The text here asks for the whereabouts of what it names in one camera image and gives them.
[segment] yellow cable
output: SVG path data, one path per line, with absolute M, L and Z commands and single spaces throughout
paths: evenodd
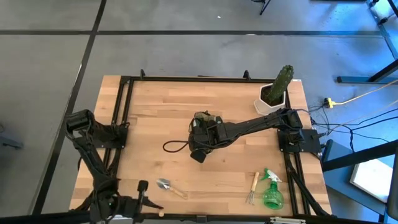
M 356 120 L 365 118 L 365 117 L 367 117 L 367 116 L 369 116 L 369 115 L 372 115 L 372 114 L 374 114 L 374 113 L 377 113 L 377 112 L 379 112 L 379 111 L 385 110 L 385 109 L 387 109 L 388 107 L 392 106 L 394 103 L 398 103 L 398 100 L 395 100 L 394 102 L 390 103 L 389 105 L 387 105 L 387 106 L 385 106 L 385 107 L 383 107 L 383 108 L 381 108 L 381 109 L 372 111 L 372 112 L 370 112 L 370 113 L 368 113 L 368 114 L 366 114 L 366 115 L 363 115 L 363 116 L 361 116 L 361 117 L 359 117 L 359 118 L 355 118 L 355 119 L 353 119 L 353 120 L 351 120 L 351 121 L 347 121 L 347 122 L 345 122 L 345 123 L 343 123 L 343 124 L 339 124 L 339 125 L 337 125 L 336 127 L 334 127 L 333 129 L 331 129 L 331 130 L 330 130 L 330 133 L 331 133 L 333 130 L 335 130 L 336 128 L 342 126 L 342 125 L 351 123 L 351 122 L 353 122 L 353 121 L 356 121 Z
M 389 86 L 389 85 L 392 85 L 392 84 L 394 84 L 395 82 L 398 82 L 398 79 L 396 79 L 396 80 L 394 80 L 394 81 L 392 81 L 392 82 L 390 82 L 390 83 L 388 83 L 388 84 L 385 84 L 384 86 L 382 86 L 382 87 L 380 87 L 380 88 L 378 88 L 378 89 L 369 91 L 369 92 L 367 92 L 367 93 L 364 93 L 364 94 L 362 94 L 362 95 L 360 95 L 360 96 L 354 97 L 354 98 L 352 98 L 352 99 L 350 99 L 350 100 L 347 100 L 347 101 L 344 101 L 344 102 L 341 102 L 341 103 L 336 103 L 336 102 L 332 101 L 332 100 L 329 98 L 329 105 L 330 105 L 330 108 L 333 108 L 333 105 L 343 105 L 343 104 L 349 103 L 349 102 L 354 101 L 354 100 L 356 100 L 356 99 L 358 99 L 358 98 L 361 98 L 362 96 L 366 96 L 366 95 L 368 95 L 368 94 L 370 94 L 370 93 L 374 93 L 375 91 L 381 90 L 382 88 L 385 88 L 385 87 L 387 87 L 387 86 Z

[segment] wooden table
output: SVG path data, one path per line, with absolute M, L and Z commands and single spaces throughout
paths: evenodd
M 95 108 L 95 117 L 100 123 L 111 122 L 119 80 L 120 76 L 103 78 Z M 260 86 L 260 83 L 134 82 L 128 118 L 131 125 L 118 172 L 119 193 L 137 197 L 138 181 L 148 180 L 149 199 L 165 207 L 165 213 L 292 215 L 284 159 L 275 129 L 242 136 L 231 146 L 213 151 L 203 164 L 190 157 L 188 147 L 173 154 L 162 150 L 166 141 L 187 140 L 188 124 L 197 111 L 208 110 L 224 121 L 236 123 L 259 117 L 253 102 Z M 292 81 L 288 91 L 292 108 L 307 109 L 300 80 Z M 311 128 L 309 115 L 303 111 L 299 115 L 304 128 Z M 180 146 L 170 144 L 168 149 Z M 98 151 L 103 156 L 103 149 Z M 301 161 L 306 186 L 323 209 L 331 213 L 320 161 L 308 153 L 301 153 Z M 260 172 L 261 178 L 265 167 L 283 181 L 279 184 L 285 199 L 281 210 L 271 210 L 262 204 L 262 193 L 270 180 L 259 181 L 254 206 L 245 203 L 254 173 Z M 171 180 L 173 186 L 188 193 L 189 199 L 159 189 L 155 182 L 159 177 Z M 70 208 L 79 206 L 92 189 L 92 176 L 82 163 Z M 296 195 L 302 213 L 297 186 Z M 157 210 L 144 207 L 143 212 Z

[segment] hexagonal pot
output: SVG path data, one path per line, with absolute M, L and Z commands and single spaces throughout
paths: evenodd
M 272 86 L 272 83 L 260 87 L 259 98 L 254 101 L 254 107 L 255 107 L 257 113 L 260 114 L 260 115 L 268 115 L 269 113 L 275 112 L 275 111 L 277 111 L 277 110 L 279 110 L 281 108 L 285 108 L 286 91 L 284 92 L 284 95 L 282 96 L 281 103 L 278 104 L 278 105 L 275 105 L 275 106 L 268 105 L 268 103 L 266 103 L 265 101 L 263 101 L 261 99 L 261 91 L 262 91 L 262 89 L 263 88 L 270 88 L 271 86 Z

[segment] gray floor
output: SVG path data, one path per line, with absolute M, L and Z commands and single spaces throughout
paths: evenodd
M 258 16 L 261 4 L 248 0 L 108 1 L 99 28 L 377 30 L 365 3 L 289 3 L 273 0 Z M 0 29 L 91 29 L 99 4 L 99 0 L 0 0 Z M 87 40 L 87 36 L 0 36 L 0 122 L 6 134 L 25 144 L 20 151 L 0 147 L 0 217 L 28 213 Z M 103 75 L 138 75 L 143 68 L 147 75 L 241 77 L 247 69 L 252 77 L 273 78 L 285 64 L 294 66 L 295 78 L 303 80 L 307 103 L 313 106 L 324 97 L 343 101 L 377 88 L 336 84 L 335 78 L 369 76 L 392 61 L 381 37 L 97 36 L 75 111 L 94 108 Z M 341 123 L 389 104 L 397 94 L 398 89 L 389 86 L 326 112 L 331 122 Z M 321 116 L 321 111 L 313 114 L 318 122 L 323 121 Z M 397 124 L 392 120 L 358 133 L 394 140 Z M 328 138 L 349 144 L 347 134 L 333 133 L 322 141 Z M 354 138 L 356 150 L 381 143 Z M 65 141 L 44 212 L 68 209 L 77 159 L 76 150 Z M 377 221 L 375 213 L 333 190 L 329 198 L 339 217 Z

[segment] cactus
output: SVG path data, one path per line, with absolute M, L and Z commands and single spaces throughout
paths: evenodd
M 270 106 L 278 105 L 280 103 L 281 96 L 287 89 L 287 85 L 293 78 L 293 74 L 293 66 L 285 65 L 276 77 L 271 89 L 262 91 L 262 100 L 264 100 Z

